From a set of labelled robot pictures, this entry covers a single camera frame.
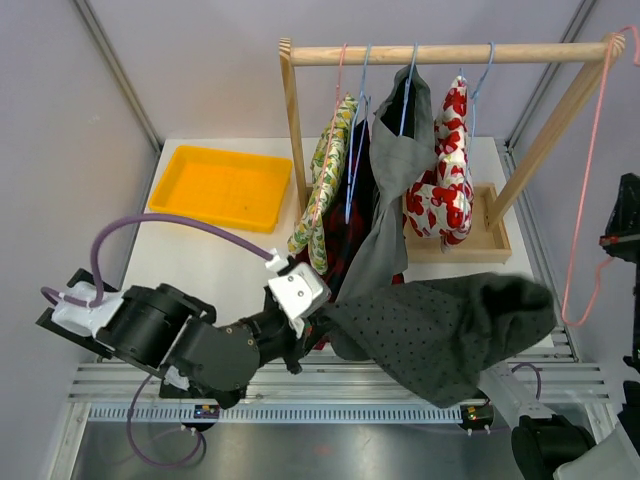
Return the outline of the lemon print skirt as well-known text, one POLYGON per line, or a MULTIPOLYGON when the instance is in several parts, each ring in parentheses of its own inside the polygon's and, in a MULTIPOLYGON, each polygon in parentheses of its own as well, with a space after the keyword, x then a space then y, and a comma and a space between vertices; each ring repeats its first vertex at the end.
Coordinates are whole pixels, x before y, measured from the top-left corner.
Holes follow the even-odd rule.
POLYGON ((292 254, 306 251, 309 264, 321 275, 329 268, 322 218, 336 199, 342 182, 357 105, 358 100, 346 94, 321 134, 310 164, 311 194, 287 242, 292 254))

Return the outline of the red plaid skirt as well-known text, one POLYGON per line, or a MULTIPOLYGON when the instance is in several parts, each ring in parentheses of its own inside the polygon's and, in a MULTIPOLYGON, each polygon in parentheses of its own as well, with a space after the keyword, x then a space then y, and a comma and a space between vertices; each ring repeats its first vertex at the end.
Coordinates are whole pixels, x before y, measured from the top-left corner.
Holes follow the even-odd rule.
POLYGON ((393 322, 408 324, 408 308, 401 296, 406 292, 402 283, 389 285, 338 300, 347 289, 346 276, 357 267, 356 254, 362 251, 364 241, 370 238, 373 226, 374 199, 378 188, 369 159, 369 129, 366 122, 356 127, 356 134, 364 130, 364 142, 352 203, 352 216, 345 223, 346 182, 342 181, 337 199, 323 215, 329 270, 324 275, 331 289, 331 301, 313 314, 330 322, 326 338, 336 354, 348 361, 364 361, 379 357, 392 350, 393 342, 400 338, 393 322))

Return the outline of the dark grey dotted skirt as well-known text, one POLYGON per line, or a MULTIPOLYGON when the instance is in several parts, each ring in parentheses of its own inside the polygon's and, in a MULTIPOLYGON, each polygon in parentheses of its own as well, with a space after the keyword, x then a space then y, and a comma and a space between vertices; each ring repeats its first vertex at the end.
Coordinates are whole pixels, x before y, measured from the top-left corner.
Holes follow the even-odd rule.
POLYGON ((338 356, 374 361, 439 408, 472 398, 482 371, 557 325, 545 285, 491 272, 383 287, 328 304, 317 316, 338 356))

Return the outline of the red floral white skirt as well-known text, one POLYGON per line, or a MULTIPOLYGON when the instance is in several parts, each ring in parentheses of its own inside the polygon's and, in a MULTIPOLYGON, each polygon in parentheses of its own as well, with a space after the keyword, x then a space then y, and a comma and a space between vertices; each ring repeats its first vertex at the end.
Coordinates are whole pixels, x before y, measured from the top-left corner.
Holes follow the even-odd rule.
POLYGON ((404 222, 445 252, 470 234, 474 187, 468 166, 468 83, 458 75, 434 120, 435 164, 405 194, 404 222))

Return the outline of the blue wire hanger floral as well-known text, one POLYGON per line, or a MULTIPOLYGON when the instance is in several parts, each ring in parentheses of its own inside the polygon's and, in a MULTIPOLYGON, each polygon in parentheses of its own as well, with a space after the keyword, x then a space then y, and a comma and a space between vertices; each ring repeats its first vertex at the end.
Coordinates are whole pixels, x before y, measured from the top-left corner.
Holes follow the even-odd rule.
POLYGON ((491 67, 493 65, 494 62, 494 57, 495 57, 495 43, 493 41, 489 42, 488 45, 490 46, 490 53, 489 53, 489 59, 487 61, 486 64, 486 68, 483 72, 483 74, 480 76, 479 80, 476 83, 476 87, 475 89, 468 95, 468 103, 471 105, 470 110, 471 110, 471 136, 470 137, 466 137, 465 138, 465 153, 467 154, 466 157, 461 157, 461 160, 464 160, 464 167, 462 168, 462 181, 459 184, 459 186, 461 187, 461 192, 462 192, 462 197, 463 197, 463 202, 462 202, 462 214, 463 214, 463 218, 465 218, 466 214, 470 211, 470 207, 471 207, 471 201, 468 199, 467 194, 465 193, 465 186, 467 184, 467 179, 468 179, 468 175, 469 175, 469 166, 468 166, 468 160, 470 157, 470 151, 471 151, 471 144, 475 138, 475 133, 476 133, 476 122, 477 122, 477 100, 478 97, 480 96, 480 92, 481 89, 483 87, 483 84, 485 82, 485 79, 488 75, 488 73, 491 70, 491 67))

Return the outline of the grey pleated skirt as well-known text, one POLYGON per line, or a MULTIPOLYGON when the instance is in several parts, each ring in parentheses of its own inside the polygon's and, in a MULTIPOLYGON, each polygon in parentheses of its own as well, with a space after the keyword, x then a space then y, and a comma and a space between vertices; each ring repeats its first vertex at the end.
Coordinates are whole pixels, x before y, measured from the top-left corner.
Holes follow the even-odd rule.
POLYGON ((389 96, 375 112, 369 156, 378 188, 370 238, 356 254, 347 289, 338 300, 388 286, 408 267, 403 233, 403 195, 435 164, 434 120, 429 85, 415 68, 404 136, 399 136, 403 91, 409 66, 399 70, 389 96))

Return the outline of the blue wire hanger plaid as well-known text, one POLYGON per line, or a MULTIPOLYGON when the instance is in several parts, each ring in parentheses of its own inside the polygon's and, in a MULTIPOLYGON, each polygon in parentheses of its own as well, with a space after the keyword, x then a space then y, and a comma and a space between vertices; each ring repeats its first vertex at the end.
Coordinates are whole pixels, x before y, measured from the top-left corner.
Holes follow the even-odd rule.
POLYGON ((362 144, 364 142, 364 130, 361 130, 359 135, 356 134, 356 127, 358 125, 359 116, 361 113, 364 114, 364 120, 368 120, 369 114, 369 105, 371 102, 371 97, 367 95, 366 92, 366 77, 367 77, 367 68, 369 57, 371 54, 372 45, 368 44, 366 48, 366 53, 364 57, 361 81, 360 81, 360 90, 358 96, 358 105, 355 112, 354 117, 354 126, 351 131, 350 140, 349 140, 349 157, 348 157, 348 176, 347 176, 347 190, 346 190, 346 201, 345 201, 345 223, 349 224, 352 216, 352 202, 354 191, 357 182, 358 169, 360 164, 360 157, 362 151, 362 144))

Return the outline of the blue wire hanger grey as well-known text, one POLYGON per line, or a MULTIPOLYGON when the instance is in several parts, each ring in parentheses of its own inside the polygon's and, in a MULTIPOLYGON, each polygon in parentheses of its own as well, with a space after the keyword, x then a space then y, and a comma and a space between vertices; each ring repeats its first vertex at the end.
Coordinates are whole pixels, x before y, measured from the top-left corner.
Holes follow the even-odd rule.
POLYGON ((414 46, 413 46, 409 72, 407 74, 407 77, 405 79, 405 84, 404 84, 403 103, 402 103, 401 118, 400 118, 399 133, 398 133, 400 137, 404 136, 407 110, 408 110, 408 104, 409 104, 409 98, 410 98, 410 89, 413 83, 413 75, 416 67, 418 50, 419 50, 419 44, 416 42, 414 43, 414 46))

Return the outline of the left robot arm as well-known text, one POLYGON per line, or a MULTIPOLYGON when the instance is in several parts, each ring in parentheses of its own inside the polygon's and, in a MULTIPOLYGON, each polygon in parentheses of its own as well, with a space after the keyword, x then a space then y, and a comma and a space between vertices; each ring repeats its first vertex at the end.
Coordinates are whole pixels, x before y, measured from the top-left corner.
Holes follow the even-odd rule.
POLYGON ((169 285, 117 291, 80 269, 59 292, 41 290, 51 306, 37 325, 105 359, 118 359, 176 391, 239 403, 259 369, 281 360, 292 374, 324 336, 315 315, 331 292, 305 263, 284 268, 264 288, 256 314, 217 325, 215 307, 169 285))

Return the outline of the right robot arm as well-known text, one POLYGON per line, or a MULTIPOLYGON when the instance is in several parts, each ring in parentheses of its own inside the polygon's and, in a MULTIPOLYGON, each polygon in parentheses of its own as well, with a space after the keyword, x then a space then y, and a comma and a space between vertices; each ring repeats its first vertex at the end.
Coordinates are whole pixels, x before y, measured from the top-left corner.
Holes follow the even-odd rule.
MULTIPOLYGON (((639 374, 639 175, 621 176, 599 245, 635 264, 632 353, 624 363, 639 374)), ((639 479, 639 382, 624 381, 625 403, 612 432, 596 443, 583 427, 544 406, 504 363, 468 362, 454 371, 466 396, 483 391, 511 428, 511 448, 524 479, 639 479)))

